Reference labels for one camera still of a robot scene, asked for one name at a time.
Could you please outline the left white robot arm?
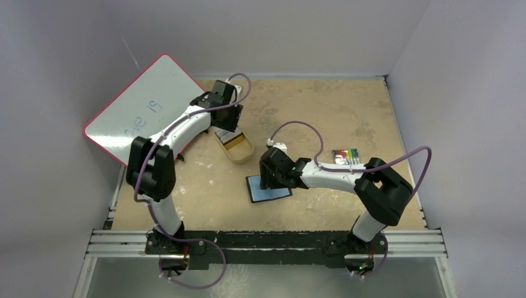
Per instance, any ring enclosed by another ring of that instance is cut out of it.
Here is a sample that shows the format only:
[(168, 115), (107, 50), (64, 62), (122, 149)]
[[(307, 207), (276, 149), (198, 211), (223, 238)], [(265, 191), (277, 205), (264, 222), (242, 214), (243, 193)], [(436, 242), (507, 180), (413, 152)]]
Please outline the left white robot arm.
[(154, 220), (154, 239), (160, 238), (161, 246), (170, 254), (179, 253), (185, 245), (184, 224), (171, 197), (176, 184), (176, 156), (209, 128), (222, 143), (240, 136), (241, 100), (231, 79), (217, 80), (165, 129), (148, 138), (135, 137), (131, 143), (126, 182), (133, 187), (134, 201), (145, 203)]

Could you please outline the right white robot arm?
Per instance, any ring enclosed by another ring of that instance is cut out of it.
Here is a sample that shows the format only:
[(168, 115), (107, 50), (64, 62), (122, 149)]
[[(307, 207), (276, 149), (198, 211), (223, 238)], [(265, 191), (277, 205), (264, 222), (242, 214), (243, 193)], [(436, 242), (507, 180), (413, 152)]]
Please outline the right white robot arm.
[(358, 196), (365, 212), (348, 236), (350, 248), (362, 253), (385, 227), (396, 226), (414, 195), (412, 185), (380, 158), (358, 165), (318, 163), (310, 158), (292, 160), (277, 147), (259, 160), (260, 189), (332, 189)]

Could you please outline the black card holder wallet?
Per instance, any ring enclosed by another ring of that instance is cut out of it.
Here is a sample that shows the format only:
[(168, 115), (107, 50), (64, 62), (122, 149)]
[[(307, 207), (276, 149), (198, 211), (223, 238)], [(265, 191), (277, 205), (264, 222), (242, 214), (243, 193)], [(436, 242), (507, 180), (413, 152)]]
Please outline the black card holder wallet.
[(292, 196), (292, 191), (286, 187), (279, 188), (279, 189), (271, 189), (271, 188), (262, 189), (260, 185), (260, 181), (261, 181), (261, 177), (259, 175), (246, 177), (246, 184), (247, 184), (247, 190), (249, 194), (249, 200), (253, 204), (274, 201), (277, 199), (282, 199), (282, 198)]

